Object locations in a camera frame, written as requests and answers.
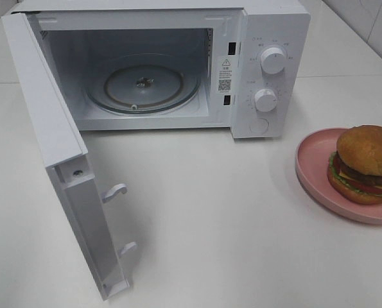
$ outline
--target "timer knob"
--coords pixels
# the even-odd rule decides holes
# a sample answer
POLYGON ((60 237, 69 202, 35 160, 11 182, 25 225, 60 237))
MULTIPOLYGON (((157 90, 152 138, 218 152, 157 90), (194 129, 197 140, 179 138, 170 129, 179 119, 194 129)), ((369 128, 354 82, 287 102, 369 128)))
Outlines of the timer knob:
POLYGON ((279 73, 286 65, 286 52, 281 47, 268 47, 261 53, 262 70, 268 74, 279 73))
POLYGON ((261 112, 271 111, 278 104, 278 98, 271 89, 259 90, 256 92, 254 100, 256 109, 261 112))

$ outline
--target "microwave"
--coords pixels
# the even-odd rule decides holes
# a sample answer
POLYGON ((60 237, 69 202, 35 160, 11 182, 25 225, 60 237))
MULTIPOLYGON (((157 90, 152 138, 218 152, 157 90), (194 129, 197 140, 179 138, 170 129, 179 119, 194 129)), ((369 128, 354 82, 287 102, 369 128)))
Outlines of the microwave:
POLYGON ((129 287, 80 130, 283 129, 309 14, 296 0, 25 0, 2 17, 44 166, 103 299, 129 287))

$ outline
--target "warning label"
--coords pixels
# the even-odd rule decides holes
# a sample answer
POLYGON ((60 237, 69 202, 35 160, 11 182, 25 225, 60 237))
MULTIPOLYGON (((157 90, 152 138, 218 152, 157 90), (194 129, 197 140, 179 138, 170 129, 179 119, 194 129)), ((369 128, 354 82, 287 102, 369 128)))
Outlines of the warning label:
POLYGON ((218 57, 218 84, 217 90, 219 93, 231 93, 233 91, 232 75, 235 73, 236 59, 231 56, 218 57))

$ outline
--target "white table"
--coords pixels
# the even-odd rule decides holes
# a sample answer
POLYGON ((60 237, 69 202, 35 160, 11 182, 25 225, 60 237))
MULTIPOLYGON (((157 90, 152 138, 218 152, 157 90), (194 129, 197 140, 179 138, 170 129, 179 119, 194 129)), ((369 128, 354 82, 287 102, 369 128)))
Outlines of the white table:
MULTIPOLYGON (((298 77, 382 75, 382 59, 321 0, 301 0, 312 18, 298 77)), ((0 21, 0 83, 18 82, 0 21)))
POLYGON ((382 125, 382 76, 299 78, 280 139, 228 129, 83 133, 132 289, 102 302, 44 172, 18 85, 0 85, 0 307, 382 307, 382 227, 315 203, 297 144, 382 125))

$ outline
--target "open microwave door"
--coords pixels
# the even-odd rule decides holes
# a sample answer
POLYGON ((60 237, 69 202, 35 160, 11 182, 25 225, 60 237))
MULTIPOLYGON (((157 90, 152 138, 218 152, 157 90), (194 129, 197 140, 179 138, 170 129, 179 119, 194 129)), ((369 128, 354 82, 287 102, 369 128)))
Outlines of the open microwave door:
POLYGON ((101 296, 107 299, 129 286, 119 258, 136 244, 114 248, 103 203, 126 187, 119 184, 98 192, 87 148, 40 47, 43 32, 35 29, 39 25, 23 13, 2 20, 44 166, 101 296))

